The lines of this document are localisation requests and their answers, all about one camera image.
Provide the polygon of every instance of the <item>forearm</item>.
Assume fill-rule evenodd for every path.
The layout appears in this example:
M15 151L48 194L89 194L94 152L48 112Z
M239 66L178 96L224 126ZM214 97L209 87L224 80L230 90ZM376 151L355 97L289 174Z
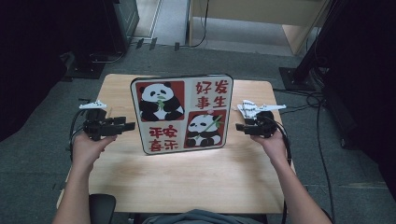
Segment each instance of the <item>forearm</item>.
M89 173L71 169L53 223L91 223L88 180Z
M293 223L331 223L286 161L273 162Z

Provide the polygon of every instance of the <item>gray floor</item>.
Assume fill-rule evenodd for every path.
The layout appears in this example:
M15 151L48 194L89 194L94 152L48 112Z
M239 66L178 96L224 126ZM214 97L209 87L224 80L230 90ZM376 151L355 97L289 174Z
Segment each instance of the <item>gray floor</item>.
M145 43L150 43L152 38L157 38L157 44L174 46L189 44L188 40L188 10L189 0L166 0L161 1L158 7L158 16L155 25L150 26L151 35L142 36L140 30L147 30L146 21L152 20L157 7L145 1L137 1L144 9L140 13L141 22L138 24L138 33L134 41L144 37ZM206 30L205 40L197 47L199 49L218 49L236 52L263 53L280 56L304 57L306 50L312 45L317 36L318 28L314 28L306 40L301 51L297 55L291 52L288 40L281 24L252 22L252 21L228 21L220 19L193 18L192 42L197 45L201 42Z
M131 46L122 58L106 65L99 79L59 82L25 125L0 143L0 223L51 222L70 167L64 148L70 123L81 104L78 98L96 99L107 74L227 73L235 79L269 81L274 88L283 89L278 67L296 67L302 58L280 54ZM278 91L275 95L278 104L306 105L304 96ZM290 135L297 175L318 204L330 212L331 197L319 156L317 114L316 108L307 108L281 118ZM396 203L376 164L359 150L340 147L337 127L326 108L320 109L318 124L336 222L395 223ZM117 213L113 223L127 223L127 216ZM280 223L280 215L268 218L270 223Z

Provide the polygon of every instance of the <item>panda sticker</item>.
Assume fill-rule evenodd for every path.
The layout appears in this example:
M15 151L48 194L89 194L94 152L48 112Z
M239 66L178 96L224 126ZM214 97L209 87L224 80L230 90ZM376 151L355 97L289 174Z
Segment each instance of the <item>panda sticker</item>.
M146 121L175 120L183 116L184 109L176 98L171 83L155 83L140 87L140 116Z
M212 147L221 141L219 126L222 115L195 115L189 123L186 135L187 147Z

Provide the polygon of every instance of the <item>sign board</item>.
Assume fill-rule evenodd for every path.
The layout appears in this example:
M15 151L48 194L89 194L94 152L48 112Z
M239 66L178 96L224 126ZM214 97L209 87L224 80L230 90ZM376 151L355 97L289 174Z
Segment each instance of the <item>sign board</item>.
M139 77L131 83L143 150L161 154L223 147L233 79Z

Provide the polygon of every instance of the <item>red chinese characters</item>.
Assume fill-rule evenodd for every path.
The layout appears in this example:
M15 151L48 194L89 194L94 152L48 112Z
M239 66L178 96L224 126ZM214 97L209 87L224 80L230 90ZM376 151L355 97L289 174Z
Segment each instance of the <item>red chinese characters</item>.
M161 127L149 127L149 136L154 137L150 143L150 151L161 151L162 149L177 149L178 143L172 138L177 137L177 129L173 125L169 125L167 128Z
M197 94L195 106L199 109L205 109L210 106L225 107L227 106L227 93L229 82L225 79L219 81L200 81L195 85Z

